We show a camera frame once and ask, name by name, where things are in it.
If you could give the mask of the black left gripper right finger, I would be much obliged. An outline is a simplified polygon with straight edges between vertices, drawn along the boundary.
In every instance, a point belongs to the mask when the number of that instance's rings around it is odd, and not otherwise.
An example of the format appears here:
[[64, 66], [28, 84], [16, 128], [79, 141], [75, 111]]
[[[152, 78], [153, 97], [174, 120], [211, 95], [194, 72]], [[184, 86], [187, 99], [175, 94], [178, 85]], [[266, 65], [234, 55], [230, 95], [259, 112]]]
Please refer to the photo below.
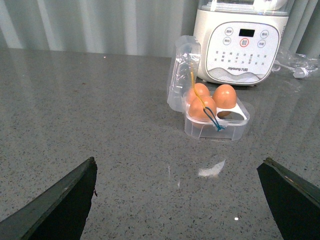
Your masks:
[[285, 240], [320, 238], [320, 188], [266, 158], [257, 168], [273, 219]]

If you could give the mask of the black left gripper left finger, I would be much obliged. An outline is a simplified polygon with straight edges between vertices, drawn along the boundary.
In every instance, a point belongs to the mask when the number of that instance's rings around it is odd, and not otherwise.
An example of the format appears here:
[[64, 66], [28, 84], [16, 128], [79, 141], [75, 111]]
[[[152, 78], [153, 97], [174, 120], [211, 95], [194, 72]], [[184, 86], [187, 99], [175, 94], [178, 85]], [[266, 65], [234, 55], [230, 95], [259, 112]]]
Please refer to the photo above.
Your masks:
[[79, 240], [95, 194], [97, 164], [90, 157], [0, 223], [2, 240]]

